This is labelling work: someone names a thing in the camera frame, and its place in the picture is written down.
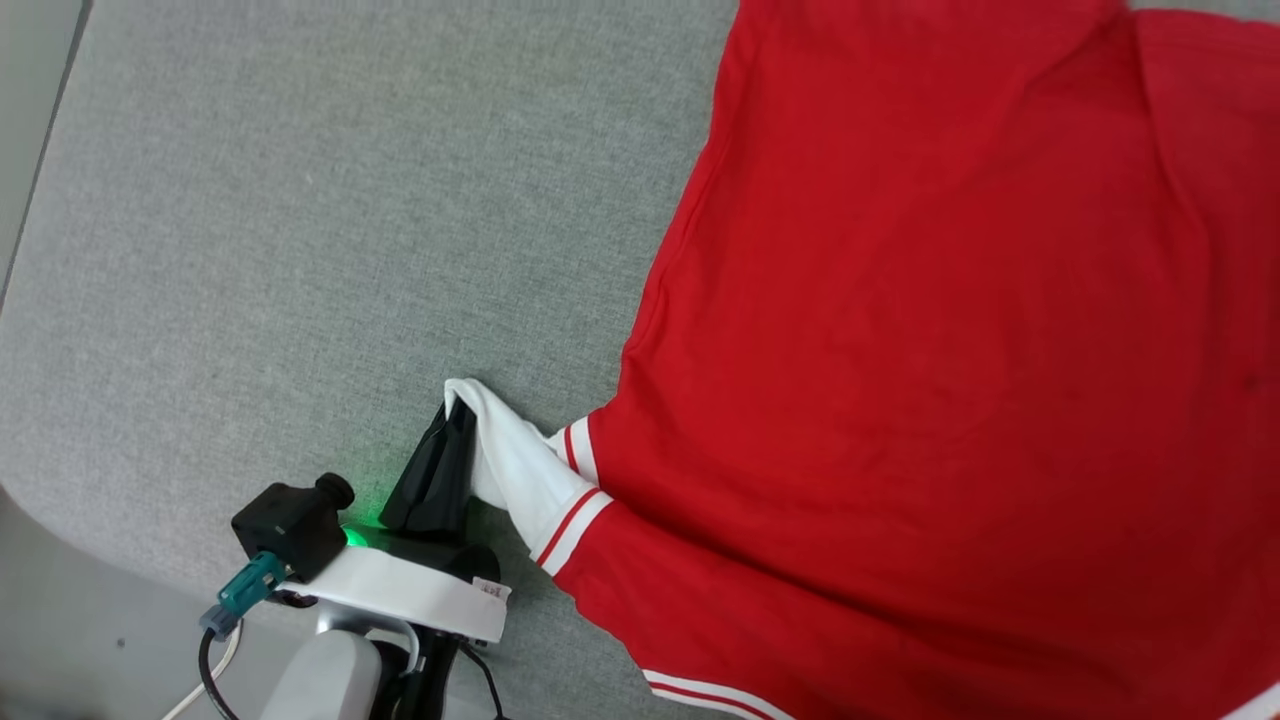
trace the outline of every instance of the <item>teal connector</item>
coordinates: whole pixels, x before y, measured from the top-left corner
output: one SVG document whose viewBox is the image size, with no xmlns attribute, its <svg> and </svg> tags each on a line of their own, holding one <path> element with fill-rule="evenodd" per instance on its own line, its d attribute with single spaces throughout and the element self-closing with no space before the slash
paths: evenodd
<svg viewBox="0 0 1280 720">
<path fill-rule="evenodd" d="M 243 618 L 250 607 L 266 600 L 287 575 L 279 557 L 271 552 L 259 552 L 219 591 L 218 603 L 237 619 Z"/>
</svg>

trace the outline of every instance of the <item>white cloth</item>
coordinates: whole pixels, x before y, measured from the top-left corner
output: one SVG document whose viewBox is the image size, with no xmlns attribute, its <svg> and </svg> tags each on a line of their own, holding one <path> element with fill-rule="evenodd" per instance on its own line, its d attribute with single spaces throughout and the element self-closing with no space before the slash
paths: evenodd
<svg viewBox="0 0 1280 720">
<path fill-rule="evenodd" d="M 561 520 L 563 507 L 593 487 L 556 454 L 544 437 L 497 395 L 475 379 L 444 383 L 444 413 L 461 400 L 476 416 L 471 491 L 506 510 L 530 548 L 538 547 Z"/>
</svg>

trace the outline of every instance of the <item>white cable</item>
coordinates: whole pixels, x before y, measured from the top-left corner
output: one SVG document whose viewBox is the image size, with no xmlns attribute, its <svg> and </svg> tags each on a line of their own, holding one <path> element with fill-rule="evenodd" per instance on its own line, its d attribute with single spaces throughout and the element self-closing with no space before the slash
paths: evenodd
<svg viewBox="0 0 1280 720">
<path fill-rule="evenodd" d="M 413 632 L 413 625 L 410 625 L 407 620 L 401 620 L 399 618 L 389 618 L 393 623 L 401 625 L 401 634 L 408 638 L 408 667 L 401 673 L 401 678 L 417 670 L 417 656 L 422 655 L 422 646 L 419 644 L 417 633 Z"/>
<path fill-rule="evenodd" d="M 214 666 L 214 670 L 211 673 L 215 680 L 218 679 L 219 675 L 223 674 L 223 670 L 225 670 L 227 666 L 232 664 L 232 657 L 236 657 L 236 648 L 239 647 L 239 635 L 242 629 L 244 629 L 244 620 L 239 620 L 238 623 L 236 623 L 236 629 L 232 630 L 232 634 L 227 638 L 227 651 L 223 652 L 223 659 L 218 661 L 218 665 Z M 202 694 L 205 694 L 205 685 L 202 684 L 196 685 L 196 689 L 191 691 L 191 694 L 182 698 L 182 702 L 173 706 L 173 710 L 165 714 L 165 716 L 161 717 L 160 720 L 174 720 L 174 717 L 182 715 L 183 710 L 191 707 L 191 703 L 200 700 L 200 696 Z"/>
</svg>

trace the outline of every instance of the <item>striped hem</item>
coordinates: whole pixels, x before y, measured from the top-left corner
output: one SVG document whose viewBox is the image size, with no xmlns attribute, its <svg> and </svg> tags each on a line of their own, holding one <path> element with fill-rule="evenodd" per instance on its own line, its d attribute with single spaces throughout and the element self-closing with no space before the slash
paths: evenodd
<svg viewBox="0 0 1280 720">
<path fill-rule="evenodd" d="M 745 717 L 746 720 L 795 720 L 776 705 L 726 685 L 675 678 L 653 670 L 644 671 L 653 694 L 692 705 L 709 707 Z"/>
</svg>

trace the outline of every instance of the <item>striped cuff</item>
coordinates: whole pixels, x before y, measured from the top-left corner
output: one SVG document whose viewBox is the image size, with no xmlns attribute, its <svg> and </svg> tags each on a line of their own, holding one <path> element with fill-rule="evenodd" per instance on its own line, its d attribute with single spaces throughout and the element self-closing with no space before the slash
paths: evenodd
<svg viewBox="0 0 1280 720">
<path fill-rule="evenodd" d="M 552 436 L 548 445 L 571 470 L 593 484 L 600 484 L 600 474 L 595 469 L 595 450 L 591 447 L 591 428 L 586 418 L 580 418 Z"/>
<path fill-rule="evenodd" d="M 582 534 L 595 521 L 596 515 L 608 507 L 613 498 L 598 487 L 586 487 L 561 506 L 557 521 L 550 523 L 544 536 L 534 544 L 529 555 L 552 577 L 568 562 Z"/>
</svg>

